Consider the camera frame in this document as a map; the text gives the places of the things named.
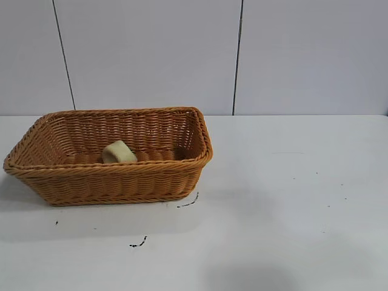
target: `brown wicker basket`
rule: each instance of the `brown wicker basket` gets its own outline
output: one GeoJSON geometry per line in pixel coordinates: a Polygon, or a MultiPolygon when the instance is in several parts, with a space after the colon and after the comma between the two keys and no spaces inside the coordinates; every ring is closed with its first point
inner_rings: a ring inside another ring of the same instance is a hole
{"type": "Polygon", "coordinates": [[[38,119],[4,170],[54,206],[155,202],[187,196],[212,155],[196,108],[79,110],[38,119]],[[117,140],[138,162],[102,164],[117,140]]]}

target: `wicker basket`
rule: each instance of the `wicker basket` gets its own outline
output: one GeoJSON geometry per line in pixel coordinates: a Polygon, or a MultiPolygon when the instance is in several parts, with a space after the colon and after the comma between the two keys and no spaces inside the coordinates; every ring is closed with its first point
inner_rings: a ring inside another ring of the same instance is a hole
{"type": "Polygon", "coordinates": [[[196,108],[80,110],[38,119],[4,170],[54,206],[155,202],[187,196],[212,155],[196,108]],[[102,164],[117,140],[138,162],[102,164]]]}

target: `black mark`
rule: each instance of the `black mark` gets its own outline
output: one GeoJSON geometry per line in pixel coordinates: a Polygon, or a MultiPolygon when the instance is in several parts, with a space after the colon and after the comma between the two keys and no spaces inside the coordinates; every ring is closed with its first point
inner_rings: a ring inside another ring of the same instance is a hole
{"type": "Polygon", "coordinates": [[[185,206],[189,206],[189,205],[191,205],[191,204],[194,204],[195,201],[198,199],[198,195],[199,195],[199,192],[196,193],[196,197],[195,197],[195,199],[194,199],[193,202],[190,202],[190,203],[188,203],[188,204],[184,204],[184,205],[181,205],[181,206],[176,206],[176,208],[181,208],[181,207],[185,207],[185,206]]]}
{"type": "Polygon", "coordinates": [[[141,247],[145,243],[146,239],[147,239],[147,236],[144,237],[144,239],[141,242],[141,244],[130,244],[129,246],[130,247],[141,247]]]}

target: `white table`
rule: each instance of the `white table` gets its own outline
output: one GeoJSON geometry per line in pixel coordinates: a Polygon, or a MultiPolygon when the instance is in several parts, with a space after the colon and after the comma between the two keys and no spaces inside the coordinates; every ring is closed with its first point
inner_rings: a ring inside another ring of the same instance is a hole
{"type": "MultiPolygon", "coordinates": [[[[35,119],[0,117],[2,157],[35,119]]],[[[387,117],[206,121],[183,201],[55,208],[1,173],[0,290],[388,290],[387,117]]]]}

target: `white wall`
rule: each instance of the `white wall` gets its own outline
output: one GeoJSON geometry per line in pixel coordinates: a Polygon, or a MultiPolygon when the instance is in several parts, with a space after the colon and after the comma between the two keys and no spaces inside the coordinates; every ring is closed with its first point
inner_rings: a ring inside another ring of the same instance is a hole
{"type": "Polygon", "coordinates": [[[230,115],[240,0],[56,0],[77,109],[230,115]]]}
{"type": "Polygon", "coordinates": [[[70,110],[51,0],[0,4],[0,115],[70,110]]]}
{"type": "Polygon", "coordinates": [[[245,0],[236,114],[386,114],[387,0],[245,0]]]}

